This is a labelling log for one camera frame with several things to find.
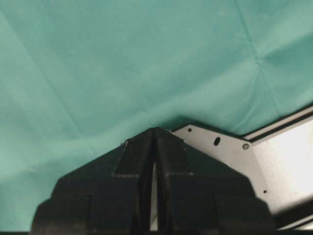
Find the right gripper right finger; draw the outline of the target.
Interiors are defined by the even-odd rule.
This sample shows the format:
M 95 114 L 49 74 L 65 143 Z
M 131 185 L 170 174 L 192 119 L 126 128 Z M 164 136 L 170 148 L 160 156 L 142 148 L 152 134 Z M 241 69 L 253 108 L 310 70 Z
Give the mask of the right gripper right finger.
M 273 235 L 275 224 L 243 174 L 155 130 L 158 229 L 165 235 Z

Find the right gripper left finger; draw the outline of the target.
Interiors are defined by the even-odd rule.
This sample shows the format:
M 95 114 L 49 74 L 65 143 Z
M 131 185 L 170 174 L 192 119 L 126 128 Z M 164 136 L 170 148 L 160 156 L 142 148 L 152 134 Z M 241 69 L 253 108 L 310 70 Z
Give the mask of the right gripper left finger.
M 141 235 L 150 229 L 154 130 L 61 177 L 33 235 Z

